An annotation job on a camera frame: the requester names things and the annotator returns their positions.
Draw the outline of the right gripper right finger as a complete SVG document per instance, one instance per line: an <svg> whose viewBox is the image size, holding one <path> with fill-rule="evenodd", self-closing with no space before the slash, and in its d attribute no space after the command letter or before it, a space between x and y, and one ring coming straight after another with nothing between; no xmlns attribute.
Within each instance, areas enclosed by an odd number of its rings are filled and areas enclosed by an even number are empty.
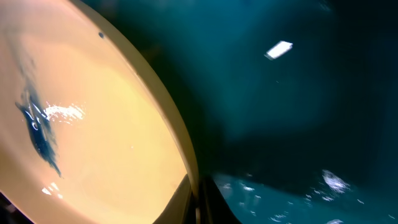
<svg viewBox="0 0 398 224"><path fill-rule="evenodd" d="M241 224L211 177L200 182L200 223Z"/></svg>

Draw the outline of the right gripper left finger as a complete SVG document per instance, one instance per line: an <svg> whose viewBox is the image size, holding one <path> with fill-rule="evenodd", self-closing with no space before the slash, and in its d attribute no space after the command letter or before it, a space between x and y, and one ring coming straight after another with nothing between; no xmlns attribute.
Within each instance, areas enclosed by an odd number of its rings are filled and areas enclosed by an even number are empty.
<svg viewBox="0 0 398 224"><path fill-rule="evenodd" d="M154 224L196 224L196 201L185 175Z"/></svg>

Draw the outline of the yellow plate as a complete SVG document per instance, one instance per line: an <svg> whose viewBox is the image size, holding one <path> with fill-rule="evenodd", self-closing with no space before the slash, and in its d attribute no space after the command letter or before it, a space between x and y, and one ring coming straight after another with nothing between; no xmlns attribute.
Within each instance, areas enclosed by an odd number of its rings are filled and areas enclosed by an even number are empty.
<svg viewBox="0 0 398 224"><path fill-rule="evenodd" d="M1 193L34 223L154 223L198 168L140 52L81 1L1 2Z"/></svg>

